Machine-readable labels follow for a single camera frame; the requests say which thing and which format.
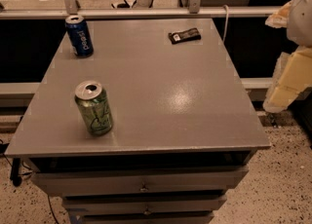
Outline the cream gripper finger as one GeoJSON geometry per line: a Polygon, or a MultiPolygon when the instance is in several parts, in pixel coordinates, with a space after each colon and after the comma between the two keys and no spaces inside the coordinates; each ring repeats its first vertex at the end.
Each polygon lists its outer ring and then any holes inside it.
{"type": "Polygon", "coordinates": [[[281,53],[278,58],[263,108],[268,113],[286,110],[312,85],[312,49],[299,47],[291,54],[281,53]]]}
{"type": "Polygon", "coordinates": [[[272,28],[288,28],[290,25],[290,11],[293,0],[283,5],[277,12],[270,15],[265,24],[272,28]]]}

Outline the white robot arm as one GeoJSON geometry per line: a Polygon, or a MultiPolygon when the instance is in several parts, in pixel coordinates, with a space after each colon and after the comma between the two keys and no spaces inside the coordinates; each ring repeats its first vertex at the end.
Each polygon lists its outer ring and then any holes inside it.
{"type": "Polygon", "coordinates": [[[297,44],[291,54],[281,52],[263,102],[266,112],[279,113],[312,85],[312,0],[286,3],[265,24],[273,28],[285,27],[287,38],[297,44]]]}

